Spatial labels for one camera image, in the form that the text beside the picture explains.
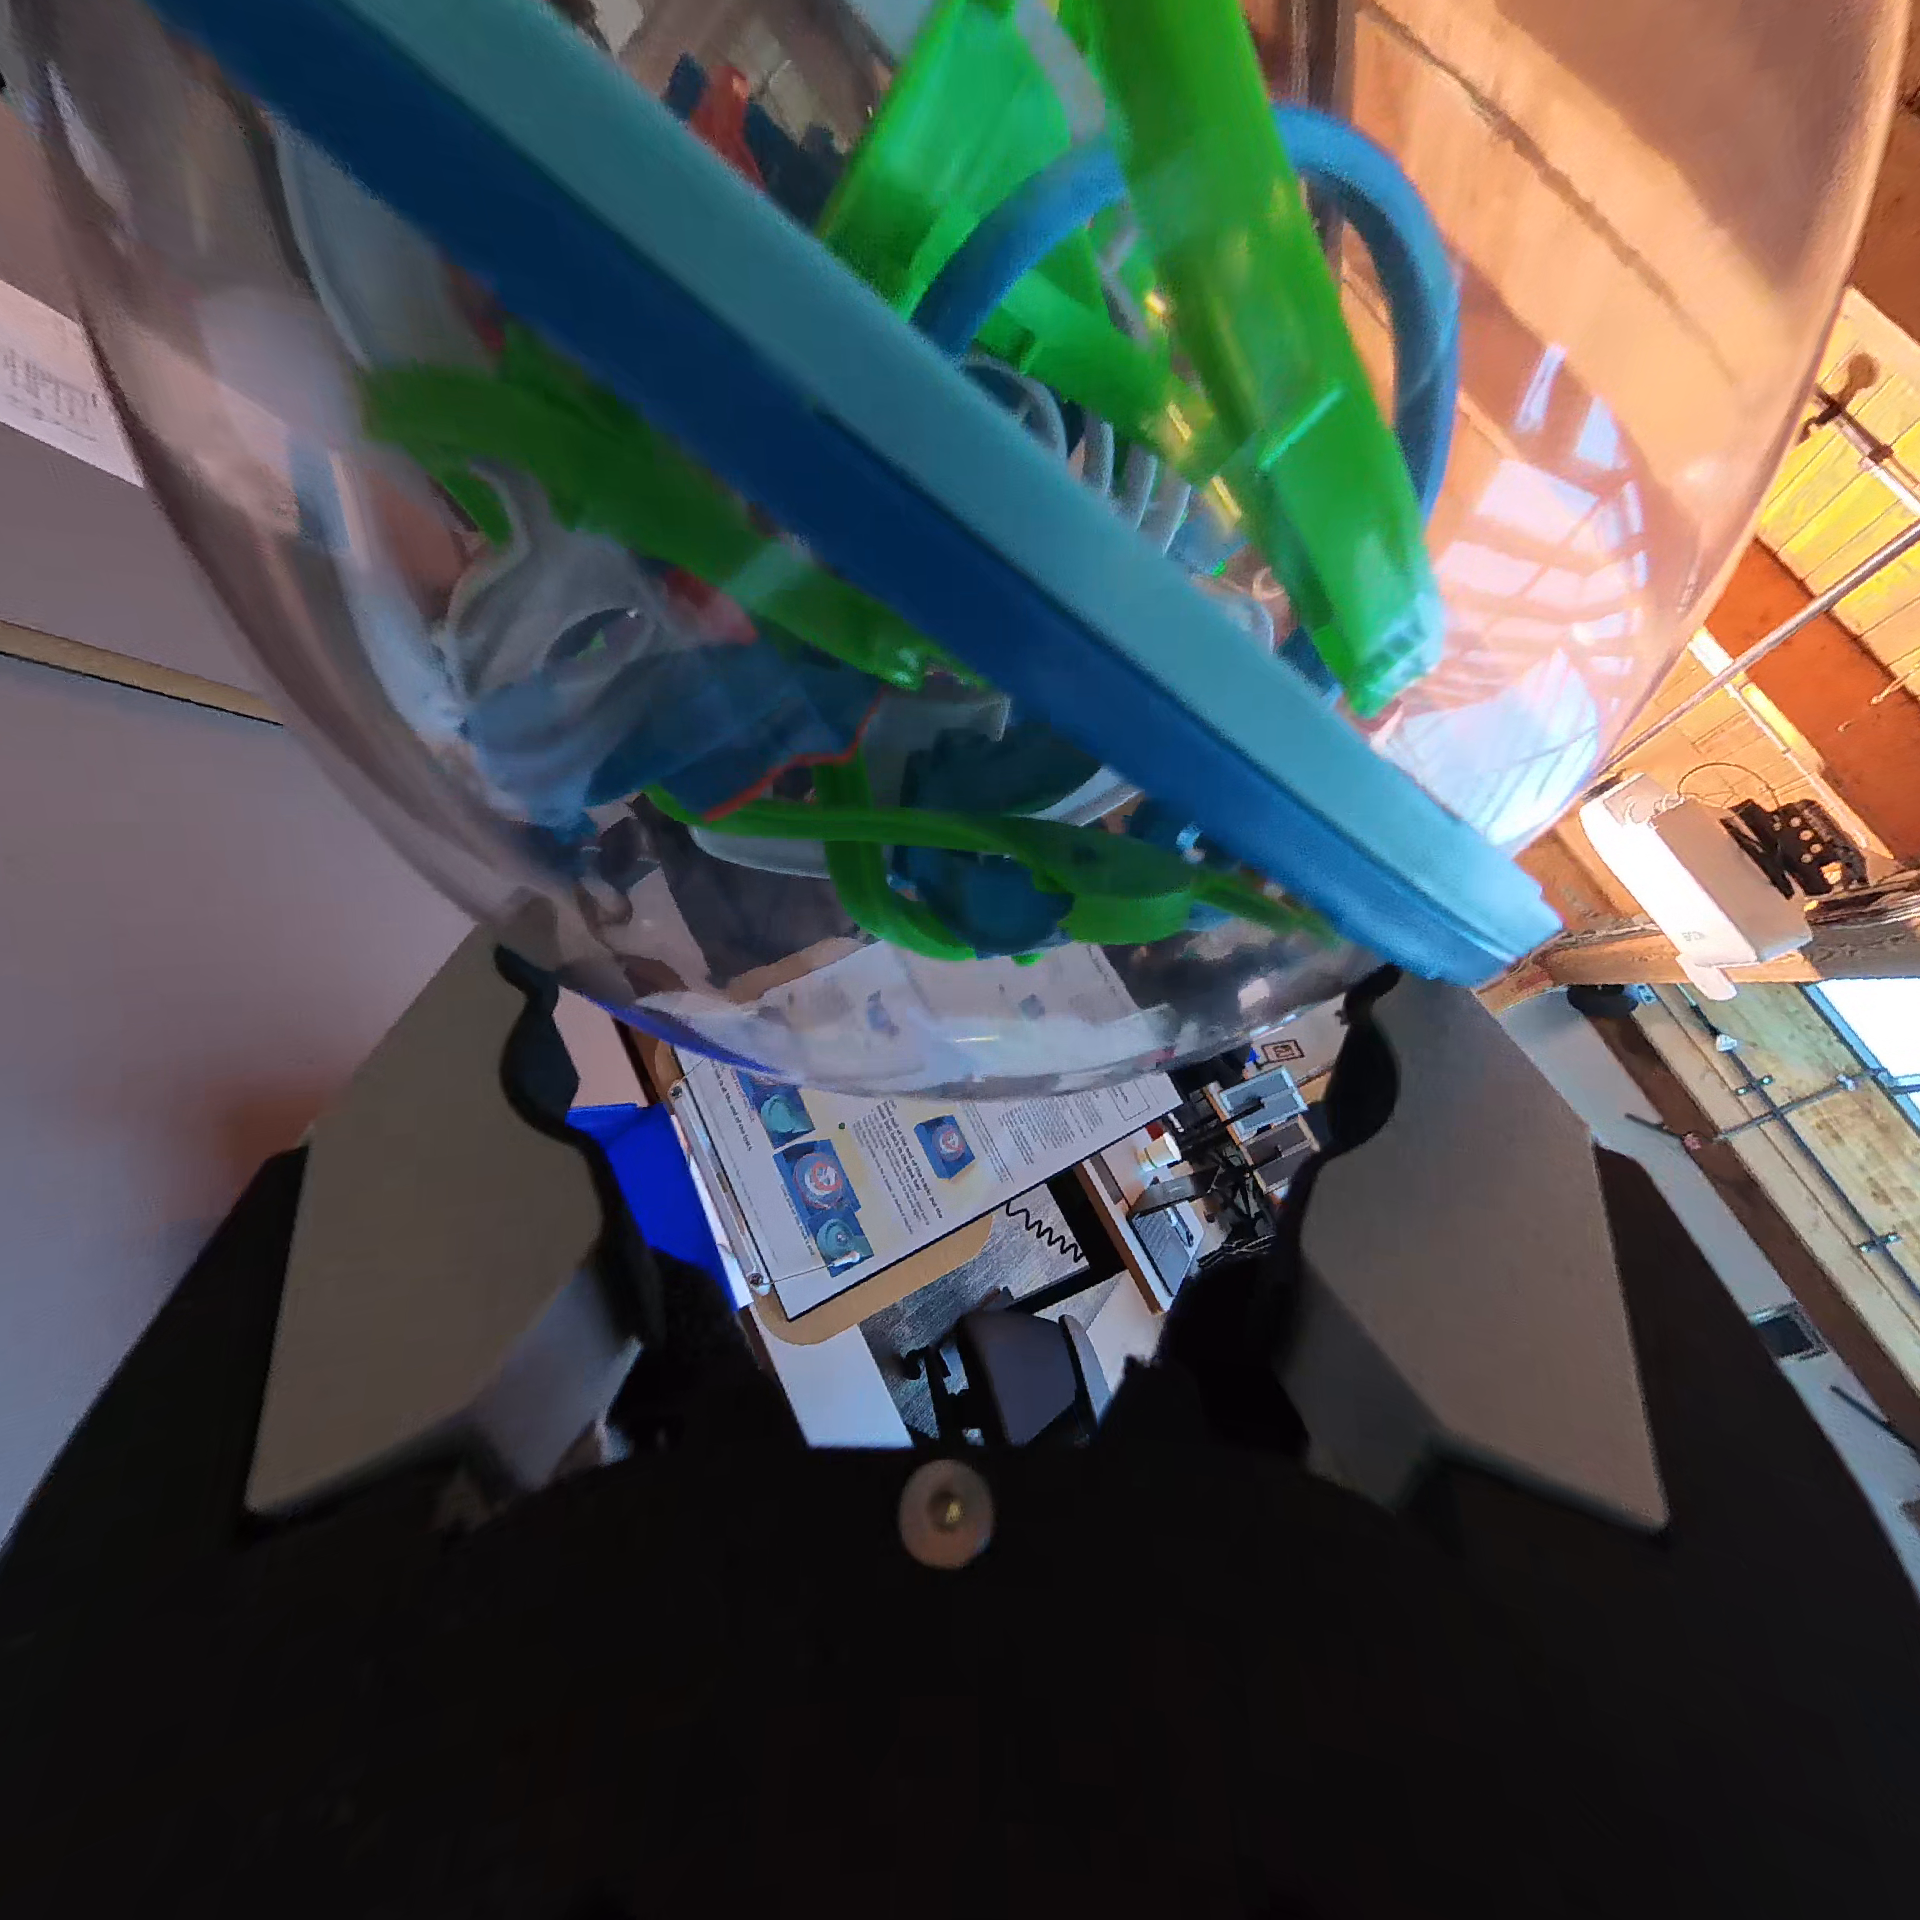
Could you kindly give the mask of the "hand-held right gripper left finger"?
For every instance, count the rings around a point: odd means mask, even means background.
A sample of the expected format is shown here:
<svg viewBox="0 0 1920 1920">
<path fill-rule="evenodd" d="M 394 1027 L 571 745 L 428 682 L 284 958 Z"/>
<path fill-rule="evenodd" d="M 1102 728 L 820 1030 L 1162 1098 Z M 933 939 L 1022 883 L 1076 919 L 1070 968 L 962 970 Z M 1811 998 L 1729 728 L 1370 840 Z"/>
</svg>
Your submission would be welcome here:
<svg viewBox="0 0 1920 1920">
<path fill-rule="evenodd" d="M 413 1471 L 545 1488 L 661 1338 L 651 1250 L 570 1124 L 557 983 L 475 931 L 303 1140 L 246 1511 Z"/>
</svg>

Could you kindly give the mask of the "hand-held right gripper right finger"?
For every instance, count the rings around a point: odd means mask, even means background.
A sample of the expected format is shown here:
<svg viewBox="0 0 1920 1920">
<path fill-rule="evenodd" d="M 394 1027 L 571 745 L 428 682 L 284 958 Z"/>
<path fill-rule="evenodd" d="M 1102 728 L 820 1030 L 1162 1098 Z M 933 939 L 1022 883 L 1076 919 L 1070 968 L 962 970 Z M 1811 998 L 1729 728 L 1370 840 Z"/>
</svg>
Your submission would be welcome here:
<svg viewBox="0 0 1920 1920">
<path fill-rule="evenodd" d="M 1463 991 L 1386 968 L 1342 1022 L 1327 1139 L 1266 1250 L 1183 1284 L 1167 1363 L 1221 1435 L 1381 1506 L 1467 1471 L 1665 1530 L 1590 1129 Z"/>
</svg>

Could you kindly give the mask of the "clear plastic maze ball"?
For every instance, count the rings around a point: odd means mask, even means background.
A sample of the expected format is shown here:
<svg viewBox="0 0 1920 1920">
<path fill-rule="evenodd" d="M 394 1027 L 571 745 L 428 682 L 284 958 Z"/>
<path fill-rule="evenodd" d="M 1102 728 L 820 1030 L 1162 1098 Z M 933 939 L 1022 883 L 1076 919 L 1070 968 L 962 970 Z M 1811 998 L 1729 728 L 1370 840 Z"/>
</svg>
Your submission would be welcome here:
<svg viewBox="0 0 1920 1920">
<path fill-rule="evenodd" d="M 5 4 L 161 514 L 637 1032 L 1099 1089 L 1523 867 L 1732 571 L 1910 4 Z"/>
</svg>

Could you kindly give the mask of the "blue plastic bin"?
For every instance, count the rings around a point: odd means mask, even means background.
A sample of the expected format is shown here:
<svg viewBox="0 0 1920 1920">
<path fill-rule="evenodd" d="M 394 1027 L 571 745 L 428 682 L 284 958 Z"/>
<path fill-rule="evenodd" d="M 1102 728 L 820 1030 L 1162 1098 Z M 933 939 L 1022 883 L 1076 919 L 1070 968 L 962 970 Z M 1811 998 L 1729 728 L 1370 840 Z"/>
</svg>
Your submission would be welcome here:
<svg viewBox="0 0 1920 1920">
<path fill-rule="evenodd" d="M 676 1115 L 661 1104 L 583 1104 L 570 1110 L 567 1123 L 606 1152 L 639 1235 L 700 1270 L 722 1305 L 738 1313 L 750 1296 L 716 1236 Z"/>
</svg>

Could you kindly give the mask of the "grey office chair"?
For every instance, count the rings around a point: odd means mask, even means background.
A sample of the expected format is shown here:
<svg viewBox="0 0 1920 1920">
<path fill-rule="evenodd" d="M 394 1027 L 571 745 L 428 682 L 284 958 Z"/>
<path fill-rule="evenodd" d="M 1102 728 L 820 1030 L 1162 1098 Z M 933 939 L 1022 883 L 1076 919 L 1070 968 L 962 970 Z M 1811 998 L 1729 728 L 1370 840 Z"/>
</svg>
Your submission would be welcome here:
<svg viewBox="0 0 1920 1920">
<path fill-rule="evenodd" d="M 1113 1401 L 1089 1328 L 1010 1303 L 966 1313 L 945 1340 L 903 1355 L 927 1390 L 933 1431 L 949 1449 L 1078 1449 Z"/>
</svg>

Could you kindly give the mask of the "laminated instruction sheet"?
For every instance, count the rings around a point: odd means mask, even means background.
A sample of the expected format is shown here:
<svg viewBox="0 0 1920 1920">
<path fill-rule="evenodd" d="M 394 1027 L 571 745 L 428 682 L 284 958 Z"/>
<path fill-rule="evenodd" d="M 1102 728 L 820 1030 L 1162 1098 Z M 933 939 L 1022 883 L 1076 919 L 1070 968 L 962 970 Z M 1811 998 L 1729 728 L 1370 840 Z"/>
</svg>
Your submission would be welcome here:
<svg viewBox="0 0 1920 1920">
<path fill-rule="evenodd" d="M 707 1006 L 717 1059 L 678 1048 L 689 1145 L 753 1294 L 788 1319 L 931 1249 L 1178 1104 L 1107 954 L 938 966 L 871 945 Z"/>
</svg>

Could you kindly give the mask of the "white paper notice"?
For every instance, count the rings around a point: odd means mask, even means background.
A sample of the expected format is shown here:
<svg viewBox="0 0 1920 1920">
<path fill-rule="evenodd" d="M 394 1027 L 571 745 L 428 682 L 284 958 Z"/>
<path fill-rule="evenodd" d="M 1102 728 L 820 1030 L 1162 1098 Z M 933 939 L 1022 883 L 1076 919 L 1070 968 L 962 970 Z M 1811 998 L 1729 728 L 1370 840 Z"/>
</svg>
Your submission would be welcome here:
<svg viewBox="0 0 1920 1920">
<path fill-rule="evenodd" d="M 2 426 L 97 473 L 143 488 L 83 328 L 6 281 Z"/>
</svg>

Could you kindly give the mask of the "white wall box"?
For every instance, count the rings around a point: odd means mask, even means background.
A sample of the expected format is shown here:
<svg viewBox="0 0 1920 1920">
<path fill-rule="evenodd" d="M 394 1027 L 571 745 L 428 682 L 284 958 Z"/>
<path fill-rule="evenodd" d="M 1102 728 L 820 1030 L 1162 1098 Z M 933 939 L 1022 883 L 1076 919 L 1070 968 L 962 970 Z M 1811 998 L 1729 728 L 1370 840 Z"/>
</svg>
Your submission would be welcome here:
<svg viewBox="0 0 1920 1920">
<path fill-rule="evenodd" d="M 1812 929 L 1796 894 L 1780 894 L 1706 802 L 1630 775 L 1583 800 L 1578 825 L 1706 1000 L 1734 998 L 1737 970 L 1807 950 Z"/>
</svg>

